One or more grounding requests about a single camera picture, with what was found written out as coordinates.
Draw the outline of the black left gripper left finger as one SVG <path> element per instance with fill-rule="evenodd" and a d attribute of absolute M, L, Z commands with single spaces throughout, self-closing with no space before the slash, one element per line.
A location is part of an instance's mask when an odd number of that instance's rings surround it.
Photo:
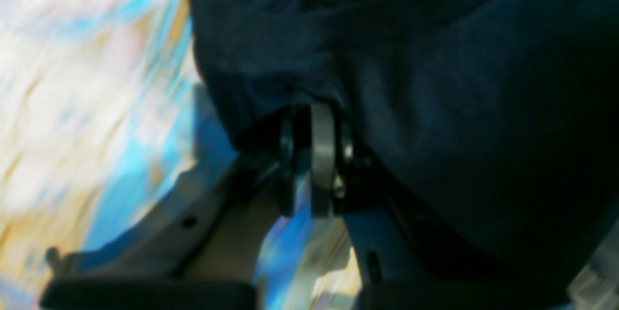
<path fill-rule="evenodd" d="M 63 258 L 42 309 L 260 310 L 254 273 L 271 228 L 300 206 L 310 107 L 288 107 L 265 126 L 275 132 L 265 148 L 241 153 L 152 237 L 87 272 L 63 269 L 88 253 Z"/>

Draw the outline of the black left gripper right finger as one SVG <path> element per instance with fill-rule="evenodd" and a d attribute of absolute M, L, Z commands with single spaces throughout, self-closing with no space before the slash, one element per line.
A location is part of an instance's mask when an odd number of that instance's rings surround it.
<path fill-rule="evenodd" d="M 518 278 L 406 194 L 329 105 L 311 105 L 309 121 L 311 214 L 345 222 L 362 276 L 356 310 L 571 308 L 565 290 Z"/>

